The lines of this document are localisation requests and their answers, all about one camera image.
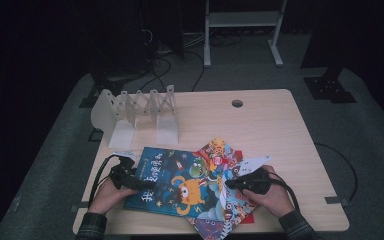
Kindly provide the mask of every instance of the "white rack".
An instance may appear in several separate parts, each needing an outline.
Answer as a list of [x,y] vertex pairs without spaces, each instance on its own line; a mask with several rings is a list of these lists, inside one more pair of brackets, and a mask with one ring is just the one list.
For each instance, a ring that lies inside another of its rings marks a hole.
[[204,66],[211,67],[210,28],[214,27],[258,27],[274,26],[273,38],[268,40],[276,66],[283,66],[282,58],[277,50],[277,39],[282,25],[287,0],[282,0],[279,11],[266,12],[210,12],[210,0],[205,7],[205,45]]
[[148,113],[156,126],[157,144],[178,144],[179,128],[173,85],[167,87],[166,94],[157,90],[143,94],[138,90],[135,95],[122,91],[114,96],[111,91],[104,89],[92,109],[91,119],[93,126],[104,132],[108,148],[127,149],[133,141],[137,125],[143,123],[136,114]]

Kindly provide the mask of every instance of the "white plastic stand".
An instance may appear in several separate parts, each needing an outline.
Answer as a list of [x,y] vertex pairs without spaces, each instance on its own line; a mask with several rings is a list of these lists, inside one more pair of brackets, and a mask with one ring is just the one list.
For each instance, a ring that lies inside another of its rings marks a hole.
[[137,91],[134,98],[126,91],[114,97],[109,90],[104,89],[92,109],[91,120],[95,128],[104,132],[108,148],[130,146],[136,131],[137,109],[141,114],[151,113],[157,129],[157,144],[179,143],[173,85],[167,87],[165,96],[152,90],[150,97]]

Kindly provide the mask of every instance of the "children's book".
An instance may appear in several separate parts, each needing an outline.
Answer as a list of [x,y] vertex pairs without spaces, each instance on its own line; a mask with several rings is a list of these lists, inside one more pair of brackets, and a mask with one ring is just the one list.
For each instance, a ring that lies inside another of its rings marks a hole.
[[187,217],[203,239],[221,240],[256,207],[224,182],[238,177],[242,152],[215,138],[196,152],[145,147],[135,177],[156,182],[126,209]]

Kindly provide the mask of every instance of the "person's left hand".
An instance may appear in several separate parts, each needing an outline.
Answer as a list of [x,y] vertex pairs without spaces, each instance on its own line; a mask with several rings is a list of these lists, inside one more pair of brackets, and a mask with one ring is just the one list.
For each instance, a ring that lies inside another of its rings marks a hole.
[[104,180],[90,205],[88,212],[106,215],[123,198],[139,191],[122,186],[118,190],[110,178]]

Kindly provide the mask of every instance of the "colorful picture book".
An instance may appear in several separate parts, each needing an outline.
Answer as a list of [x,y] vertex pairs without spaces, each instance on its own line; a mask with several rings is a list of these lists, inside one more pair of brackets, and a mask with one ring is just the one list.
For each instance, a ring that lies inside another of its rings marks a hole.
[[237,177],[242,152],[215,138],[196,152],[145,147],[135,177],[156,182],[129,196],[126,209],[187,217],[203,239],[223,239],[256,207],[224,182]]

